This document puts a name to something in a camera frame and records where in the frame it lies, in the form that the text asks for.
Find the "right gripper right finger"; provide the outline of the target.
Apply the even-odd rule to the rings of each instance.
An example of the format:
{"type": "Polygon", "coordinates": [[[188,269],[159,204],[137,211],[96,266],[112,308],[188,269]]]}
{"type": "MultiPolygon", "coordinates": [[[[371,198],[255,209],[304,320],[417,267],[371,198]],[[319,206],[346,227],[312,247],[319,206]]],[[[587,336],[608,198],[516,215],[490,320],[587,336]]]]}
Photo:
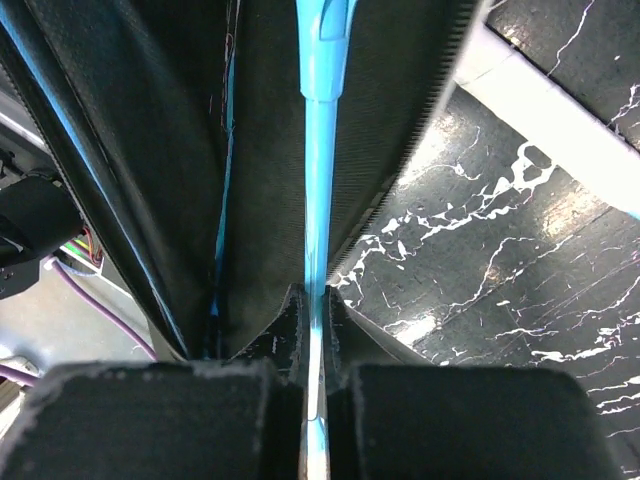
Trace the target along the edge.
{"type": "Polygon", "coordinates": [[[580,384],[549,369],[440,367],[342,360],[355,330],[327,292],[328,397],[335,479],[617,479],[598,415],[580,384]]]}

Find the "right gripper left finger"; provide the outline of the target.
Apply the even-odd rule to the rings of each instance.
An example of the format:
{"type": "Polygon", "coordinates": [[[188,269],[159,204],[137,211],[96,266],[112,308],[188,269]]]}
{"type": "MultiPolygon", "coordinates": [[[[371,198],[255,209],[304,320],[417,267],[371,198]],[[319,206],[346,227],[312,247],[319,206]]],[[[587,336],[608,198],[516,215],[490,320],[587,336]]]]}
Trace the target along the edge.
{"type": "Polygon", "coordinates": [[[303,393],[270,357],[62,364],[1,443],[5,479],[295,479],[303,393]]]}

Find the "blue racket bag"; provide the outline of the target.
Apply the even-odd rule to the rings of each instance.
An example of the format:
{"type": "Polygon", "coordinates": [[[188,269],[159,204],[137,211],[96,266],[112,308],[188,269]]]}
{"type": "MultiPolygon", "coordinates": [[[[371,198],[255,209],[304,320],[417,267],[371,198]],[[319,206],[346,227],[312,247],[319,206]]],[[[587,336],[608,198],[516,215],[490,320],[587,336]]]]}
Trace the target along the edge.
{"type": "MultiPolygon", "coordinates": [[[[234,356],[305,281],[297,2],[1,5],[1,82],[46,148],[18,181],[69,193],[79,234],[109,255],[174,358],[234,356]]],[[[327,270],[387,196],[483,12],[355,2],[327,270]]]]}

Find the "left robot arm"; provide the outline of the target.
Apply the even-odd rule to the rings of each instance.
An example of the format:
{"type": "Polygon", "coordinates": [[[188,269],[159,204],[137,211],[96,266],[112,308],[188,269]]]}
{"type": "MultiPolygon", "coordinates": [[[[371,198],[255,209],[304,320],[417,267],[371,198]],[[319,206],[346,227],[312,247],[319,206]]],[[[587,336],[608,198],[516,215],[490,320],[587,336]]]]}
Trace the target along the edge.
{"type": "Polygon", "coordinates": [[[1,190],[1,298],[39,280],[40,261],[79,234],[82,217],[69,193],[42,176],[1,190]]]}

